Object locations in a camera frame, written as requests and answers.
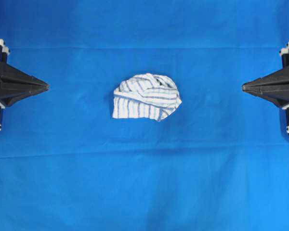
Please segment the blue backdrop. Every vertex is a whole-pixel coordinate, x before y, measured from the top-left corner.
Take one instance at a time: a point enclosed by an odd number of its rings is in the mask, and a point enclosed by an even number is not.
[[[0,38],[51,85],[5,111],[0,231],[289,231],[283,114],[241,92],[281,68],[289,0],[5,0]],[[112,119],[147,72],[180,108]]]

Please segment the blue stripe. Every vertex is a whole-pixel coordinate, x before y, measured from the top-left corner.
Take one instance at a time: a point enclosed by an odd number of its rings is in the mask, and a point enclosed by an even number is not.
[[[138,83],[138,85],[140,86],[140,89],[142,90],[142,91],[144,91],[144,89],[143,89],[143,87],[140,85],[140,83],[137,81],[137,83]]]
[[[153,114],[153,118],[155,119],[156,116],[156,107],[154,107],[154,114]]]
[[[171,88],[171,89],[169,89],[169,88],[149,88],[147,90],[177,90],[177,89],[173,89],[173,88]]]
[[[127,88],[129,89],[129,91],[131,91],[131,89],[130,89],[128,83],[127,83],[127,81],[125,81],[125,83],[126,83]]]
[[[149,118],[150,118],[150,115],[151,115],[151,105],[149,106],[149,115],[148,115]]]
[[[138,103],[137,112],[138,112],[138,117],[140,117],[140,103]]]
[[[122,116],[124,115],[124,111],[125,111],[124,102],[125,102],[125,99],[123,99],[123,102],[122,102]]]
[[[160,99],[160,100],[176,100],[177,99],[177,97],[166,98],[166,97],[161,97],[161,96],[143,96],[142,94],[140,94],[140,95],[141,95],[141,97],[148,98],[148,99]]]
[[[119,118],[119,108],[120,108],[120,107],[119,107],[119,103],[120,103],[120,99],[121,99],[121,98],[118,99],[118,118]]]
[[[130,100],[127,101],[127,118],[130,118]]]
[[[158,115],[158,122],[160,121],[160,119],[162,118],[162,113],[163,113],[163,110],[159,110],[159,115]]]
[[[121,99],[127,99],[127,100],[131,100],[132,102],[136,102],[136,103],[143,103],[143,104],[146,104],[146,105],[151,105],[149,103],[145,103],[145,102],[142,102],[140,100],[136,100],[136,99],[133,99],[133,98],[130,98],[130,97],[126,97],[126,96],[122,96],[122,95],[117,95],[117,94],[114,94],[115,97],[118,97],[118,98],[121,98]],[[162,109],[167,109],[167,110],[173,110],[173,107],[161,107],[161,106],[155,106],[155,105],[152,105],[156,108],[162,108]]]
[[[141,77],[133,77],[134,79],[139,79],[139,80],[146,80],[146,81],[149,81],[151,86],[154,87],[154,85],[152,84],[151,80],[148,79],[148,78],[141,78]]]

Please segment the crumpled towel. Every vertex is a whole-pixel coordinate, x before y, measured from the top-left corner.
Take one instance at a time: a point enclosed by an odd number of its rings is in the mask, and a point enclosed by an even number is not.
[[[161,121],[182,103],[175,83],[167,76],[136,75],[114,91],[113,118],[149,118]]]

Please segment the towel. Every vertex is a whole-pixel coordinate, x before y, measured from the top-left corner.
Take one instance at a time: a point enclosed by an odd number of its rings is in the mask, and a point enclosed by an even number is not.
[[[178,88],[169,77],[136,75],[115,89],[113,118],[149,118],[159,122],[181,103]]]

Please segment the blue fabric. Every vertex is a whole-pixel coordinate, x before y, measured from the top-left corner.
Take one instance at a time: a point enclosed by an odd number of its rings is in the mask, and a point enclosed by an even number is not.
[[[0,38],[51,85],[5,111],[0,231],[289,231],[283,114],[241,92],[281,68],[289,0],[5,0]],[[112,119],[147,72],[180,108]]]

